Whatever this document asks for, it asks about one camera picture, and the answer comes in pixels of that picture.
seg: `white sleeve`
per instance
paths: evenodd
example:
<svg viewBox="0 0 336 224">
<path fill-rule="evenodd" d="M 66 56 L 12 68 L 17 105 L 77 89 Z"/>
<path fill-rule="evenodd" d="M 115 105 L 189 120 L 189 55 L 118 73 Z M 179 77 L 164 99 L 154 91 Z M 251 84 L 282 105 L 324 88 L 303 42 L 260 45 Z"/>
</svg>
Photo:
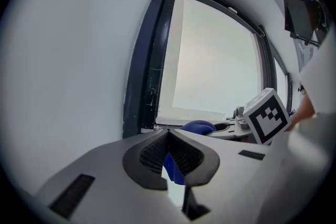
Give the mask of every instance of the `white sleeve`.
<svg viewBox="0 0 336 224">
<path fill-rule="evenodd" d="M 315 112 L 336 112 L 336 32 L 332 25 L 322 46 L 299 74 Z"/>
</svg>

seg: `white curved surface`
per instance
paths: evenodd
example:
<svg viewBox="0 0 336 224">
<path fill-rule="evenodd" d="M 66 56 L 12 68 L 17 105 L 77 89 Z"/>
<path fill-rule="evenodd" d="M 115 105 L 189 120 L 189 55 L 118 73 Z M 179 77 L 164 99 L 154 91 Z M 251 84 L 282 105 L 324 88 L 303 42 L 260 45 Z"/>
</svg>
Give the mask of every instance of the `white curved surface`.
<svg viewBox="0 0 336 224">
<path fill-rule="evenodd" d="M 316 113 L 336 112 L 336 30 L 330 27 L 320 49 L 300 73 Z"/>
<path fill-rule="evenodd" d="M 122 138 L 132 49 L 149 2 L 12 1 L 2 21 L 1 147 L 21 188 L 34 194 L 88 150 Z"/>
</svg>

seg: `window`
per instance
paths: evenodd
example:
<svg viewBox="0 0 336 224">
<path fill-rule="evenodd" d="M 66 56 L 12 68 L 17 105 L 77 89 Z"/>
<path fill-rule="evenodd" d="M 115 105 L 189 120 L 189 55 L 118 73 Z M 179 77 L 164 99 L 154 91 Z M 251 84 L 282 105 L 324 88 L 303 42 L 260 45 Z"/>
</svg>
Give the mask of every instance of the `window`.
<svg viewBox="0 0 336 224">
<path fill-rule="evenodd" d="M 277 93 L 285 106 L 287 107 L 287 79 L 286 75 L 282 71 L 278 61 L 274 59 L 275 61 L 275 69 L 277 74 Z"/>
<path fill-rule="evenodd" d="M 250 30 L 202 2 L 175 0 L 156 123 L 222 121 L 260 91 Z"/>
<path fill-rule="evenodd" d="M 155 125 L 220 122 L 276 87 L 262 25 L 224 0 L 152 0 L 132 57 L 123 137 Z"/>
</svg>

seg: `black rectangular slot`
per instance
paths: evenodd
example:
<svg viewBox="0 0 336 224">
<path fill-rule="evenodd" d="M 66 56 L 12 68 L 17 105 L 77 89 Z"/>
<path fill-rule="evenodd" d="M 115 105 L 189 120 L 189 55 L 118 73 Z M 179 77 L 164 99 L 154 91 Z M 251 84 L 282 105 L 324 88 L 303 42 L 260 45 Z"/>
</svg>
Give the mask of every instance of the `black rectangular slot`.
<svg viewBox="0 0 336 224">
<path fill-rule="evenodd" d="M 50 210 L 69 218 L 94 181 L 93 176 L 80 174 L 49 206 Z"/>
<path fill-rule="evenodd" d="M 258 159 L 260 161 L 262 161 L 265 157 L 265 155 L 262 154 L 262 153 L 256 153 L 256 152 L 246 151 L 246 150 L 243 150 L 243 151 L 239 152 L 238 154 L 242 155 L 242 156 L 245 156 L 245 157 L 252 158 L 252 159 Z"/>
</svg>

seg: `blue cloth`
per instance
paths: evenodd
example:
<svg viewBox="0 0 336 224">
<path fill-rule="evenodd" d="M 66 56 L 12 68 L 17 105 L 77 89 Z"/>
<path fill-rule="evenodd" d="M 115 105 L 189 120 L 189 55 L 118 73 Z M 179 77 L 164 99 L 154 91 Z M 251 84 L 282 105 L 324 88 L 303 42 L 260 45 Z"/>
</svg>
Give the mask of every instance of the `blue cloth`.
<svg viewBox="0 0 336 224">
<path fill-rule="evenodd" d="M 216 130 L 216 128 L 213 124 L 207 121 L 191 121 L 182 126 L 181 130 L 202 135 L 204 133 L 213 132 Z M 184 185 L 184 177 L 175 162 L 173 161 L 170 153 L 168 153 L 166 159 L 164 160 L 163 166 L 167 170 L 168 176 L 171 181 L 174 181 L 178 185 Z"/>
</svg>

